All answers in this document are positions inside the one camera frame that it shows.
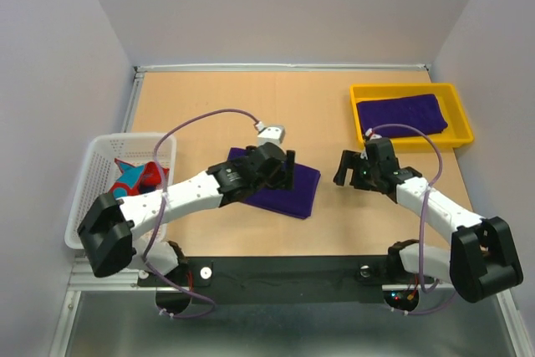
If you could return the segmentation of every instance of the white plastic basket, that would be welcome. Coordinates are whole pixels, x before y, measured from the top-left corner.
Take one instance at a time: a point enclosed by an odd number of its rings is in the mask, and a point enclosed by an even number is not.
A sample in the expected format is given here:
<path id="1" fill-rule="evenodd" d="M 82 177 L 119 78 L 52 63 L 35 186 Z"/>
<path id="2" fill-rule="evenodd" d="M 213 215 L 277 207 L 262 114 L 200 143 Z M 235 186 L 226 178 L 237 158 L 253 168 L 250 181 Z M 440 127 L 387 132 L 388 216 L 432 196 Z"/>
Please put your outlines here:
<path id="1" fill-rule="evenodd" d="M 93 201 L 107 192 L 120 177 L 115 158 L 132 165 L 143 165 L 152 161 L 156 142 L 164 133 L 123 133 L 102 135 L 91 141 L 85 154 L 84 164 L 79 177 L 73 205 L 69 214 L 65 243 L 77 250 L 83 249 L 77 229 Z M 169 168 L 169 184 L 173 182 L 176 158 L 176 139 L 174 136 L 164 141 L 158 150 L 158 161 Z M 157 241 L 166 235 L 166 226 L 160 228 Z"/>

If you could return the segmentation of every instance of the tabletop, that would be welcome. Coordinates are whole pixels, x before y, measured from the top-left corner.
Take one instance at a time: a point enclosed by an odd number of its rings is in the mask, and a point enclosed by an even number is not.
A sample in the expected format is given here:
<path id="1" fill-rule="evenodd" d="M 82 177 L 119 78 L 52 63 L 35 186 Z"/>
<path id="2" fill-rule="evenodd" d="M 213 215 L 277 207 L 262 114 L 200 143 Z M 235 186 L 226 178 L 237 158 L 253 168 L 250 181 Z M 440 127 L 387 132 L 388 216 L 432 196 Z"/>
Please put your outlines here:
<path id="1" fill-rule="evenodd" d="M 287 217 L 241 203 L 171 222 L 167 239 L 189 256 L 293 256 L 384 254 L 397 241 L 418 237 L 418 217 L 379 193 L 333 183 L 342 150 L 357 150 L 349 100 L 351 84 L 426 83 L 426 71 L 150 72 L 145 73 L 132 131 L 167 132 L 220 108 L 253 113 L 267 125 L 284 125 L 283 147 L 296 163 L 321 172 L 312 216 Z M 227 158 L 231 147 L 256 145 L 242 115 L 217 115 L 175 133 L 175 183 Z M 452 150 L 443 151 L 436 188 L 471 209 Z M 431 152 L 398 153 L 400 165 L 428 179 L 437 169 Z M 425 242 L 447 247 L 427 226 Z"/>

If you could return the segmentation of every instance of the purple cloth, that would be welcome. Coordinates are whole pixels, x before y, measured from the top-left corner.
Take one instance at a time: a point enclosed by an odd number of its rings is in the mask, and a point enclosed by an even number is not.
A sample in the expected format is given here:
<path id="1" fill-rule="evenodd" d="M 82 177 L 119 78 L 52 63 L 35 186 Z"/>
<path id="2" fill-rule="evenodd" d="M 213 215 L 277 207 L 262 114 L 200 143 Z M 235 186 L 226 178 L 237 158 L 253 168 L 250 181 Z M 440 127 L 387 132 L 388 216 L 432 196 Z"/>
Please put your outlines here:
<path id="1" fill-rule="evenodd" d="M 362 133 L 377 125 L 388 123 L 411 125 L 424 134 L 441 133 L 448 126 L 442 117 L 438 100 L 433 94 L 366 100 L 357 104 L 357 110 Z M 415 136 L 414 132 L 397 127 L 377 130 L 377 134 L 389 138 Z"/>
<path id="2" fill-rule="evenodd" d="M 228 153 L 228 159 L 244 155 L 245 150 L 231 148 Z M 312 215 L 312 204 L 320 176 L 321 174 L 316 169 L 296 163 L 293 168 L 293 190 L 269 190 L 263 188 L 243 202 L 253 207 L 282 213 L 290 217 L 306 219 Z"/>

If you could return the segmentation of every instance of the white wall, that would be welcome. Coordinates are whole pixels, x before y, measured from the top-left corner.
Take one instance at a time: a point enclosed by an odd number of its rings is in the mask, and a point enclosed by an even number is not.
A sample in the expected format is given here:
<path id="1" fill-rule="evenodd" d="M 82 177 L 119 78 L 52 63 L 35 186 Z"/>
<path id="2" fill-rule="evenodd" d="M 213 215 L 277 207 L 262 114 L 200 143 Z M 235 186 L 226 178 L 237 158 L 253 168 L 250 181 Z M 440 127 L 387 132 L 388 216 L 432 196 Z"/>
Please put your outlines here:
<path id="1" fill-rule="evenodd" d="M 0 0 L 0 355 L 48 354 L 90 139 L 117 130 L 132 69 L 98 0 Z"/>
<path id="2" fill-rule="evenodd" d="M 100 0 L 135 65 L 429 63 L 468 0 Z"/>
<path id="3" fill-rule="evenodd" d="M 535 339 L 535 1 L 470 0 L 432 66 L 456 84 L 475 143 L 458 153 L 476 211 L 506 219 L 525 282 L 513 294 Z"/>

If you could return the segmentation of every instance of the red toy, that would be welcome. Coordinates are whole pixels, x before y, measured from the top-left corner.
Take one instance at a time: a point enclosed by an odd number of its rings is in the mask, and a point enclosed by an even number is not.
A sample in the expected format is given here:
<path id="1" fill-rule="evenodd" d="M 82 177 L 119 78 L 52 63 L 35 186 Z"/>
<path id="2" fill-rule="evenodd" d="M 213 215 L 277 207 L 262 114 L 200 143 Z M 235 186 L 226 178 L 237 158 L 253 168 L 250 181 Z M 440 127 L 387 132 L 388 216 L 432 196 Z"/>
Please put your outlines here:
<path id="1" fill-rule="evenodd" d="M 115 164 L 119 167 L 122 175 L 110 188 L 115 198 L 122 196 L 138 196 L 154 191 L 161 184 L 160 173 L 155 162 L 147 162 L 144 165 L 134 166 L 115 158 Z M 166 178 L 169 169 L 164 168 Z"/>

